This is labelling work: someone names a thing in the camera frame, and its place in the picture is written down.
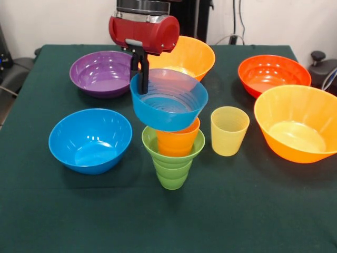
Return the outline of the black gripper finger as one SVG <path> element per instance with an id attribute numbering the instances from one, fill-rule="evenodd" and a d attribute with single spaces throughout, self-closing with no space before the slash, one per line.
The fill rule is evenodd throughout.
<path id="1" fill-rule="evenodd" d="M 149 73 L 149 62 L 147 58 L 147 53 L 142 52 L 140 56 L 141 69 L 139 71 L 138 78 L 138 92 L 143 95 L 148 92 L 148 73 Z"/>
<path id="2" fill-rule="evenodd" d="M 132 57 L 130 61 L 130 80 L 138 73 L 139 62 L 140 56 L 136 51 L 132 51 Z"/>

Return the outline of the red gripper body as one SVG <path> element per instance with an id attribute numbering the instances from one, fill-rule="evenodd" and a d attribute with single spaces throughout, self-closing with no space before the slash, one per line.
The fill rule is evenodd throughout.
<path id="1" fill-rule="evenodd" d="M 163 16 L 158 23 L 136 22 L 112 16 L 108 30 L 116 45 L 128 48 L 135 42 L 154 55 L 171 52 L 180 35 L 180 25 L 174 16 Z"/>

